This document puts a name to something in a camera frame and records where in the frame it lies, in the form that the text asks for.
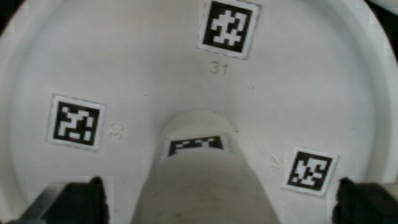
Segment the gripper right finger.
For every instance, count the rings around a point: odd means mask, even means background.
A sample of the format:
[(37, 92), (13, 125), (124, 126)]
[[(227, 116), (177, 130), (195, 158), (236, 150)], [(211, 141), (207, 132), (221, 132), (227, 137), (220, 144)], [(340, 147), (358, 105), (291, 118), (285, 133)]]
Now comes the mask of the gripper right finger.
[(398, 224), (398, 183), (339, 180), (331, 224)]

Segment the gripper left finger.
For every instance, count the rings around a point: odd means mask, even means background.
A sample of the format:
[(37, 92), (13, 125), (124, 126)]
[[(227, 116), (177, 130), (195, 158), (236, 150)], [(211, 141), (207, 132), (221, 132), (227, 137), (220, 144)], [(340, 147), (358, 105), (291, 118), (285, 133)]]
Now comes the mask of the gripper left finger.
[(51, 183), (44, 188), (15, 224), (108, 224), (102, 180)]

